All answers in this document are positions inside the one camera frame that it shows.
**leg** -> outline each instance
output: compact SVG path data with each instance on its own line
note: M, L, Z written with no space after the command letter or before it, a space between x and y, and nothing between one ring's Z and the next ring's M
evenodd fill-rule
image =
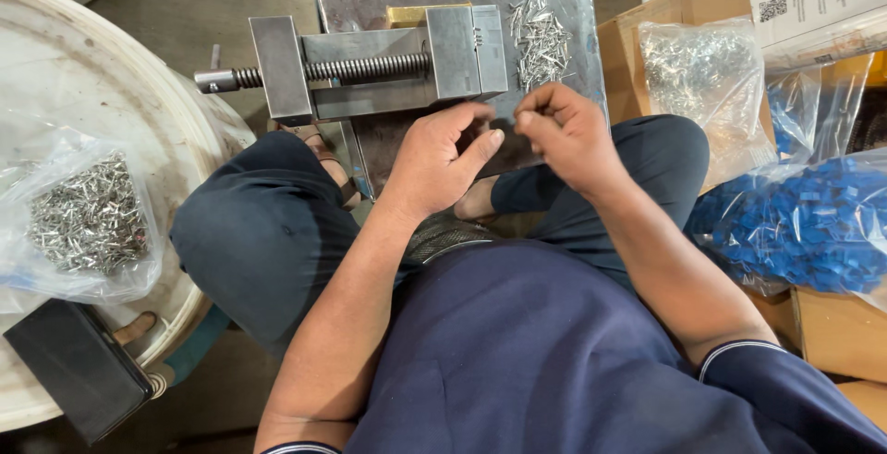
M502 174L490 200L496 213L546 212L567 187L548 165Z
M475 182L454 211L478 222L501 213L545 212L565 187L548 165L531 166Z
M271 132L194 190L170 240L194 284L282 358L360 229L341 205L311 149Z
M659 115L616 124L613 141L628 173L680 229L709 166L705 133L692 120ZM564 186L528 237L560 244L633 291L626 266L594 207Z

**left hand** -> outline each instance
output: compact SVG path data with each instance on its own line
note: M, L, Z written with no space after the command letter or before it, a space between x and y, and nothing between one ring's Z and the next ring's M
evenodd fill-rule
M393 208L418 224L456 203L496 154L504 132L482 133L461 156L456 142L474 120L489 122L495 115L488 104L461 103L416 120L404 137L376 206Z

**white plastic drum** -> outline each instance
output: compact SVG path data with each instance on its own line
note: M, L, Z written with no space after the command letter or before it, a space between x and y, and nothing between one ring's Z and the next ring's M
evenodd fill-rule
M138 142L140 159L150 167L153 211L164 228L218 165L255 141L227 104L200 95L192 81L72 0L0 0L3 109ZM179 270L168 241L161 279L148 296L100 311L112 329L146 310L158 315L149 334L127 345L129 354L148 367L175 349L207 309L206 298ZM22 316L0 315L0 332ZM0 431L60 414L0 339Z

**metal mesh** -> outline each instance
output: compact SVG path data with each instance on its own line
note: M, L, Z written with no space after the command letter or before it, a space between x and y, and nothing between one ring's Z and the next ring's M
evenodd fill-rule
M419 224L406 246L406 256L425 262L459 244L499 239L480 224L462 222L451 215L430 217Z
M847 154L887 146L887 88L870 87L862 95Z

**bench vise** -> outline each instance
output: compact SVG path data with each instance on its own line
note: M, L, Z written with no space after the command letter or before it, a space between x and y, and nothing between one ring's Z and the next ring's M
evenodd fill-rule
M415 28L299 35L291 16L249 18L259 66L195 72L203 94L263 86L287 127L483 101L508 90L496 6L434 6Z

